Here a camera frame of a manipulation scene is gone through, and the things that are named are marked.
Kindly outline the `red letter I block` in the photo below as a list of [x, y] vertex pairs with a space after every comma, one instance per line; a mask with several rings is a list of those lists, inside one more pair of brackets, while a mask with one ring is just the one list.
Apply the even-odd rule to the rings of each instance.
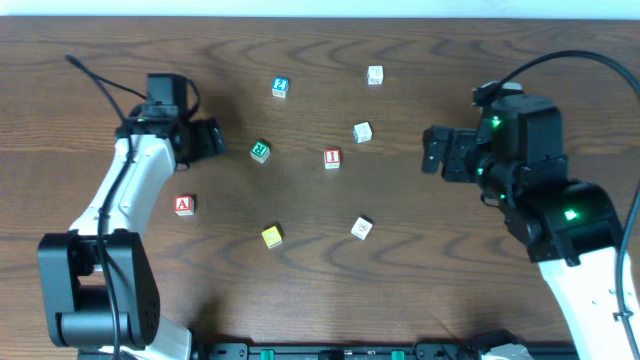
[[338, 169], [341, 166], [341, 152], [339, 149], [324, 150], [324, 168]]

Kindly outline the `red letter A block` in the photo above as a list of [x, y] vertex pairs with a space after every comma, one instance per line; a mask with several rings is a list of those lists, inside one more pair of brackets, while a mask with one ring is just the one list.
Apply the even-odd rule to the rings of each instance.
[[190, 195], [177, 196], [174, 199], [174, 212], [178, 216], [192, 216], [195, 214], [195, 200]]

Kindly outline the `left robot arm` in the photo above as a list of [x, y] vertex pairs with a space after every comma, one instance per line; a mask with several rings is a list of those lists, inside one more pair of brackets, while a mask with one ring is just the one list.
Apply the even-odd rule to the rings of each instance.
[[176, 169], [224, 153], [214, 119], [196, 120], [188, 78], [151, 74], [147, 95], [116, 131], [114, 157], [93, 200], [37, 256], [48, 333], [58, 347], [114, 359], [196, 359], [191, 331], [161, 314], [143, 247], [165, 182]]

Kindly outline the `blue number 2 block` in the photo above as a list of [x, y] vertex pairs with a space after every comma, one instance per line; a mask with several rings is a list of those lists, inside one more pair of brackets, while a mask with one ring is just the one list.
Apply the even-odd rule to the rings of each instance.
[[272, 95], [277, 98], [286, 98], [289, 91], [289, 80], [283, 77], [275, 77], [271, 87]]

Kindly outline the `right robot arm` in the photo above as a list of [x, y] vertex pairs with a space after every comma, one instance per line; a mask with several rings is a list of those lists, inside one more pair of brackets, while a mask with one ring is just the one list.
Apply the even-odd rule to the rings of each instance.
[[623, 228], [606, 191], [569, 177], [560, 110], [507, 83], [475, 129], [432, 126], [422, 170], [474, 183], [498, 209], [558, 302], [581, 359], [631, 359], [639, 303]]

